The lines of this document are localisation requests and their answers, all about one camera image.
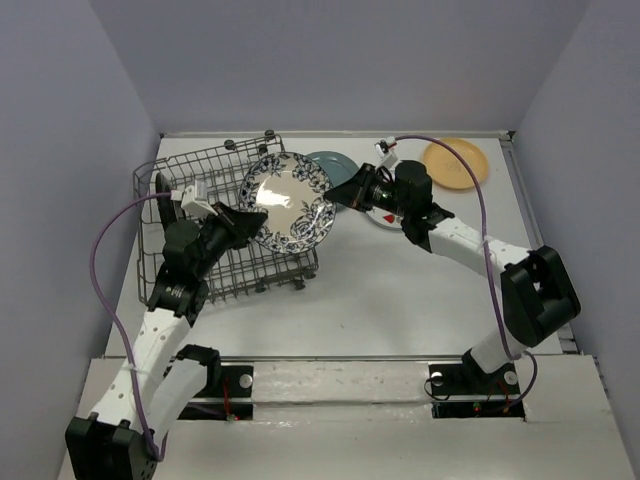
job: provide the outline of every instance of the metal wire rack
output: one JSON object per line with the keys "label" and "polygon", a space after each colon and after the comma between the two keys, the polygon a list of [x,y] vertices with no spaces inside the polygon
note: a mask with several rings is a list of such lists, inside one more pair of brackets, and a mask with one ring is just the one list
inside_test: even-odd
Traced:
{"label": "metal wire rack", "polygon": [[[223,145],[175,155],[143,164],[133,172],[136,198],[147,194],[155,172],[162,172],[174,187],[181,188],[195,179],[207,182],[209,203],[217,201],[235,208],[238,188],[251,165],[267,153],[285,151],[282,138],[272,130],[264,137],[241,142],[227,140]],[[138,226],[138,297],[147,303],[158,270],[162,265],[164,232],[155,202],[144,205]],[[209,283],[212,302],[237,298],[240,294],[261,293],[271,285],[292,284],[305,287],[315,277],[318,255],[315,249],[297,255],[276,254],[255,242],[241,250],[229,250],[211,270]]]}

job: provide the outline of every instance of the floral pattern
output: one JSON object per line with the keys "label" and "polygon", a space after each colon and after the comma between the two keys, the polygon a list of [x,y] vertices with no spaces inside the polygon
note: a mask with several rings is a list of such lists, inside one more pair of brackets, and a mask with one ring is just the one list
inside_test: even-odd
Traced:
{"label": "floral pattern", "polygon": [[289,232],[272,232],[267,221],[256,235],[256,241],[272,251],[300,253],[315,247],[327,236],[336,214],[335,204],[322,196],[332,188],[331,182],[315,162],[304,155],[289,152],[261,158],[251,167],[240,187],[240,204],[243,210],[269,213],[256,203],[260,177],[264,177],[264,174],[281,177],[287,170],[291,171],[294,180],[308,184],[318,196],[311,203],[301,200],[301,215],[291,224]]}

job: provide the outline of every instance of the blue plate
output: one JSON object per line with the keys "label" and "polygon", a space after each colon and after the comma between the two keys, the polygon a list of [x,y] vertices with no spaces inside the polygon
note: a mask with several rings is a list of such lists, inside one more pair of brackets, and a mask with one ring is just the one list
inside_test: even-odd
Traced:
{"label": "blue plate", "polygon": [[[320,165],[320,168],[325,171],[334,187],[349,180],[359,170],[358,165],[342,153],[328,151],[313,152],[307,155],[307,157]],[[338,210],[345,208],[343,205],[338,205],[337,207]]]}

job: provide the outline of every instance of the table surface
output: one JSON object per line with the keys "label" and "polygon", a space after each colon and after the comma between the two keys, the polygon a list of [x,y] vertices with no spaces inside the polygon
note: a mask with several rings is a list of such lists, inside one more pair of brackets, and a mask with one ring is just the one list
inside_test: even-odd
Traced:
{"label": "table surface", "polygon": [[[167,138],[158,158],[220,145],[223,138]],[[356,163],[378,162],[375,138],[285,137],[287,150],[335,150]],[[530,246],[505,158],[497,139],[468,139],[486,154],[483,183],[489,234]],[[401,142],[401,159],[419,159],[427,144]],[[434,186],[434,198],[462,221],[480,227],[478,198]],[[207,304],[184,341],[226,357],[387,357],[460,355],[495,326],[487,281],[455,262],[411,245],[402,233],[373,225],[362,214],[340,212],[317,248],[320,269],[307,288],[272,287],[265,293]],[[137,249],[131,253],[117,313],[135,336],[145,307],[137,298]],[[561,353],[556,335],[535,350]],[[123,356],[112,329],[106,356]]]}
{"label": "table surface", "polygon": [[[177,421],[154,480],[632,480],[590,357],[539,356],[519,419],[433,419],[425,362],[257,362],[252,421]],[[120,359],[91,364],[78,415]],[[531,363],[516,362],[522,384]],[[72,480],[65,455],[59,480]]]}

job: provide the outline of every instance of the orange plate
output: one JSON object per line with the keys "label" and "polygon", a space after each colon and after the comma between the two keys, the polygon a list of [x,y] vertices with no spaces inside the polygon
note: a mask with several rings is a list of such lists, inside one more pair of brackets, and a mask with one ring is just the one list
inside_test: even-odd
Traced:
{"label": "orange plate", "polygon": [[[473,143],[460,138],[441,138],[441,141],[456,150],[473,170],[482,183],[489,175],[489,161],[485,154]],[[464,190],[473,187],[473,180],[460,161],[445,148],[432,143],[422,155],[422,163],[427,172],[438,185],[453,190]]]}

